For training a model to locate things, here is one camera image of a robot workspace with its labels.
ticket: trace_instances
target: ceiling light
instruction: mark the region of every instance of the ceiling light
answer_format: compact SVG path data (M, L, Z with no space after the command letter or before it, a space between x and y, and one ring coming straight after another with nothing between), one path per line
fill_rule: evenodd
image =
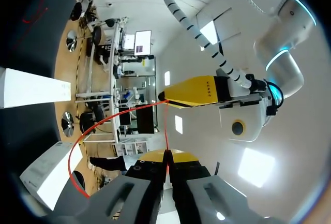
M170 85L170 71L164 73L164 85L165 86Z
M183 134L183 119L177 115L175 115L175 127L177 132Z
M200 32L206 37L206 39L211 44L216 44L218 42L214 21L210 21L207 25L201 28Z
M246 148L239 166L238 175L261 188L275 165L275 159L258 151Z
M224 215L222 215L220 212L217 212L216 216L219 220L225 220Z

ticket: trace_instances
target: person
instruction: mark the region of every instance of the person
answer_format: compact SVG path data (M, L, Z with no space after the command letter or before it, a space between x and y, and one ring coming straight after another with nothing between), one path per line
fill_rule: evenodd
M131 166L134 166L140 156L141 154L109 158L90 157L87 163L87 167L93 171L96 167L107 171L120 170L122 174L125 174Z

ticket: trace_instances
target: white cable sleeve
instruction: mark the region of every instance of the white cable sleeve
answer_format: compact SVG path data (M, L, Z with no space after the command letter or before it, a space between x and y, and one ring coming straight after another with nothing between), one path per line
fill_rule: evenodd
M252 0L248 0L258 11L264 13ZM219 50L213 46L208 39L199 31L199 29L193 25L183 11L178 7L175 0L164 0L167 8L172 15L175 16L177 21L190 33L190 35L199 43L201 47L216 59L220 64L220 68L236 83L243 88L250 88L251 81L246 79L246 75L242 71L236 70L229 61L219 52Z

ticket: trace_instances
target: round mirror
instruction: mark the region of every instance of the round mirror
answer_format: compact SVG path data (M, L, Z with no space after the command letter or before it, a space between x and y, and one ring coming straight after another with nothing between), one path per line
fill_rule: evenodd
M76 49L77 33L74 30L68 32L66 43L69 52L73 52Z
M73 135L73 116L69 112L64 112L61 119L61 127L62 131L67 137L71 137Z

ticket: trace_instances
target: white ceiling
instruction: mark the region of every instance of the white ceiling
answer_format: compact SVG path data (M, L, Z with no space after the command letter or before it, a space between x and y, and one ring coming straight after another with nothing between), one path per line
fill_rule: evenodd
M184 13L193 17L210 0L176 0ZM152 30L152 54L158 56L169 41L181 30L163 0L94 0L100 19L127 16L127 33Z
M269 11L280 0L254 1ZM233 21L241 34L223 43L224 55L238 68L245 67L257 78L263 78L265 69L254 55L253 43L267 30L270 18L257 13L244 0L214 0L201 11L209 17L205 23L228 7L233 8ZM215 106L169 107L167 120L171 148L195 154L210 173L215 171L216 162L220 162L218 175L247 195L253 210L286 222L314 190L325 172L331 151L331 109L327 107L331 99L331 55L319 24L309 39L291 50L291 54L304 75L305 84L285 100L276 117L254 142L229 141L227 131L220 127ZM157 90L164 89L166 71L170 72L170 85L173 85L195 76L215 75L217 68L217 62L201 52L184 30L157 60ZM159 124L164 120L163 110L164 106L158 107ZM175 115L183 118L183 134L175 130ZM275 158L275 167L262 188L238 176L246 147Z

